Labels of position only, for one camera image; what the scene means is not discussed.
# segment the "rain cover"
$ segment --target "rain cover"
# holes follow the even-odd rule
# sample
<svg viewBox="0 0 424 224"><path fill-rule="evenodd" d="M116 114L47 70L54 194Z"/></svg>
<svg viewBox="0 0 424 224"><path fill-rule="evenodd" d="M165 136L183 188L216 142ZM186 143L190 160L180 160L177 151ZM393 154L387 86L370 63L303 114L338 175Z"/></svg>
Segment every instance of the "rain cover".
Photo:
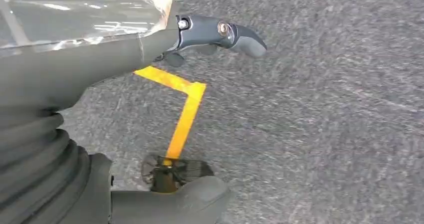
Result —
<svg viewBox="0 0 424 224"><path fill-rule="evenodd" d="M172 2L0 0L0 58L142 38L166 28Z"/></svg>

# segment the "gray fabric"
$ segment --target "gray fabric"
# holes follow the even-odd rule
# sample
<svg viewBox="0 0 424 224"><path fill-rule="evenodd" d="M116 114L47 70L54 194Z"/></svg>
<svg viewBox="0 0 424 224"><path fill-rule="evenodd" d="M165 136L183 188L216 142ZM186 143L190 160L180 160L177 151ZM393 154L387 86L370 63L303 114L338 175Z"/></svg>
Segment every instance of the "gray fabric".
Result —
<svg viewBox="0 0 424 224"><path fill-rule="evenodd" d="M235 192L220 223L423 223L424 0L181 0L253 26L269 55L189 57L208 83L184 155ZM184 95L126 76L66 114L71 136L115 160L116 187L145 189Z"/></svg>
<svg viewBox="0 0 424 224"><path fill-rule="evenodd" d="M2 223L57 223L81 195L89 195L84 189L89 176L97 173L90 173L87 152L57 129L63 118L55 111L73 106L87 86L143 66L139 43L109 42L1 58Z"/></svg>
<svg viewBox="0 0 424 224"><path fill-rule="evenodd" d="M110 219L112 161L102 154L91 155L90 161L90 177L84 192L59 224L102 224L108 223ZM46 223L46 219L42 219L42 217L39 219L40 222L34 222L34 224Z"/></svg>
<svg viewBox="0 0 424 224"><path fill-rule="evenodd" d="M113 191L111 224L215 224L231 193L214 176L199 178L175 193Z"/></svg>

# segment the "clear plastic cover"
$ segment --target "clear plastic cover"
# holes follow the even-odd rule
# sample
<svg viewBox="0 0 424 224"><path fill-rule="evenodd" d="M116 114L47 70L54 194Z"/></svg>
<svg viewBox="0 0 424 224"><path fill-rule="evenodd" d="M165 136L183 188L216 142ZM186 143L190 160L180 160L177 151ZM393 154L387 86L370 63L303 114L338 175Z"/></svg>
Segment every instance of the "clear plastic cover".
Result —
<svg viewBox="0 0 424 224"><path fill-rule="evenodd" d="M172 2L0 0L0 57L148 36L167 27Z"/></svg>

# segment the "bolt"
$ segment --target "bolt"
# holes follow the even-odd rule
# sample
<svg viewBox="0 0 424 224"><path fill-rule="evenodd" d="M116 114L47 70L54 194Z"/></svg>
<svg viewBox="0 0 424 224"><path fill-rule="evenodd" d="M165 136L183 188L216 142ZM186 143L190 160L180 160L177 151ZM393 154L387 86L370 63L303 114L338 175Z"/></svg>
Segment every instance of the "bolt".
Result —
<svg viewBox="0 0 424 224"><path fill-rule="evenodd" d="M180 30L186 30L189 28L189 22L187 20L180 20L178 21L178 28Z"/></svg>
<svg viewBox="0 0 424 224"><path fill-rule="evenodd" d="M219 22L218 23L218 33L221 35L221 36L227 36L227 34L228 34L228 25L226 24L226 23L224 23L224 22Z"/></svg>

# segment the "yellow line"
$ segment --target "yellow line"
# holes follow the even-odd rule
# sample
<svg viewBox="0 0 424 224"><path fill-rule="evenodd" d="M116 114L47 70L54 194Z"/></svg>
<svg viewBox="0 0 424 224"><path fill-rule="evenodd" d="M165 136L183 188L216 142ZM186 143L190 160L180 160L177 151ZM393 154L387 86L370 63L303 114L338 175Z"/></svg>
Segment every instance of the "yellow line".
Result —
<svg viewBox="0 0 424 224"><path fill-rule="evenodd" d="M134 72L136 75L140 75L146 79L155 81L159 84L168 86L170 88L173 88L175 90L184 92L186 94L188 91L188 88L190 88L191 86L191 82L178 77L176 75L170 74L166 71L157 69L155 67L152 66L148 66L144 69L141 70L137 70Z"/></svg>
<svg viewBox="0 0 424 224"><path fill-rule="evenodd" d="M181 77L170 74L166 71L149 66L141 70L135 71L135 74L155 81L159 84L168 86L172 89L184 92L188 95L181 116L177 123L175 132L172 136L166 157L169 159L178 159L184 148L188 133L192 127L196 117L198 107L202 101L206 84L194 82L191 83ZM165 161L165 165L171 165L170 161Z"/></svg>
<svg viewBox="0 0 424 224"><path fill-rule="evenodd" d="M190 86L189 92L187 93L188 97L166 153L167 158L178 159L180 157L183 150L182 148L184 147L184 143L192 127L191 125L196 117L198 107L202 101L205 88L206 85L202 83L193 83Z"/></svg>

